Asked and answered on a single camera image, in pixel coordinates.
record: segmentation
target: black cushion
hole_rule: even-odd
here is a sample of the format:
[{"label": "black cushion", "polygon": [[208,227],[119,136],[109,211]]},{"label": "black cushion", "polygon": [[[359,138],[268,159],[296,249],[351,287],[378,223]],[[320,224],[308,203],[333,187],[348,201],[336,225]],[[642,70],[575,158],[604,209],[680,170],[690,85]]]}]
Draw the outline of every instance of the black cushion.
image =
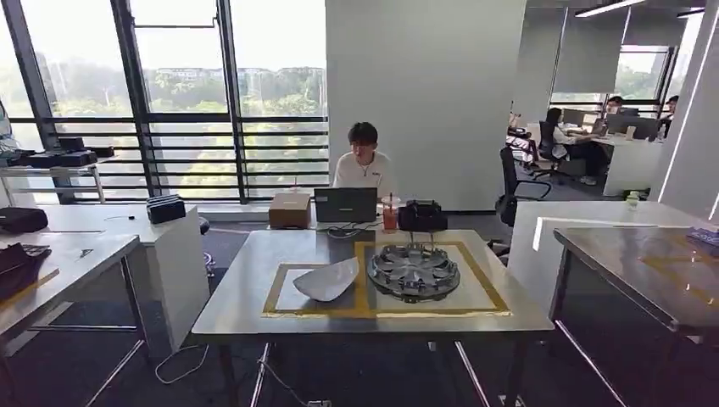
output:
[{"label": "black cushion", "polygon": [[200,216],[200,234],[203,235],[209,230],[209,221]]}]

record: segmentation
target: cardboard box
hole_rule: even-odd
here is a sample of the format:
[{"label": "cardboard box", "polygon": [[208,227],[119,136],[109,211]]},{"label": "cardboard box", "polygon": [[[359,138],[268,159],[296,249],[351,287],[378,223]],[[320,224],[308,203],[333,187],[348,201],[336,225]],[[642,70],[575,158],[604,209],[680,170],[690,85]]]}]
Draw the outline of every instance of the cardboard box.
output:
[{"label": "cardboard box", "polygon": [[309,211],[308,193],[278,193],[270,205],[270,228],[307,229]]}]

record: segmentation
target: white t-shirt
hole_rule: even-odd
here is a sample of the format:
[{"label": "white t-shirt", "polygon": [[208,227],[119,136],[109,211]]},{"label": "white t-shirt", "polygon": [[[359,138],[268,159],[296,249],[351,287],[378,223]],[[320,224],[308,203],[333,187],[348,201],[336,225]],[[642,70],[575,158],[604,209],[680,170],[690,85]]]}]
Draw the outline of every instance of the white t-shirt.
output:
[{"label": "white t-shirt", "polygon": [[372,162],[363,166],[357,162],[352,153],[346,153],[337,161],[335,169],[335,181],[332,183],[335,188],[377,188],[377,197],[389,196],[391,192],[398,196],[394,184],[394,173],[392,162],[389,158],[375,151],[375,158]]}]

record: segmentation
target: office worker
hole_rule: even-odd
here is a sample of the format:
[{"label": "office worker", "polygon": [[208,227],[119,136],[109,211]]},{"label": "office worker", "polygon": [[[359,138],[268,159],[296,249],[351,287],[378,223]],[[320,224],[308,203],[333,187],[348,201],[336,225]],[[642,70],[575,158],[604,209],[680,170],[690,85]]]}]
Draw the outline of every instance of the office worker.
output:
[{"label": "office worker", "polygon": [[607,101],[607,114],[617,114],[619,113],[619,109],[621,109],[621,106],[624,104],[624,98],[621,96],[612,96]]},{"label": "office worker", "polygon": [[554,128],[555,146],[552,148],[552,155],[557,159],[564,159],[567,155],[569,155],[569,159],[584,159],[587,174],[579,181],[582,184],[597,185],[597,177],[602,168],[607,165],[607,157],[602,147],[589,142],[596,135],[588,134],[585,130],[566,129],[561,120],[561,109],[552,108],[547,111],[545,122]]},{"label": "office worker", "polygon": [[377,188],[377,198],[397,195],[389,157],[377,149],[377,129],[371,123],[355,123],[347,135],[352,151],[337,161],[335,188]]},{"label": "office worker", "polygon": [[669,114],[659,120],[660,129],[664,127],[664,137],[669,134],[669,127],[674,120],[674,111],[677,110],[677,103],[679,103],[679,95],[674,95],[666,101],[666,108],[669,109]]}]

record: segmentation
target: sky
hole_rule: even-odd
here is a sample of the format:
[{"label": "sky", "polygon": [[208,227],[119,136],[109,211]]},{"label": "sky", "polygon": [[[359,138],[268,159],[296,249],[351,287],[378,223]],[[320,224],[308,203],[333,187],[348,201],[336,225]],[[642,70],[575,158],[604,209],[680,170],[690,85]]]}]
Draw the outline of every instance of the sky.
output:
[{"label": "sky", "polygon": [[[23,0],[36,52],[121,70],[109,0]],[[132,0],[136,25],[211,25],[214,0]],[[324,0],[231,0],[238,67],[326,66]],[[12,43],[0,34],[0,55]],[[136,29],[144,68],[220,68],[214,29]]]}]

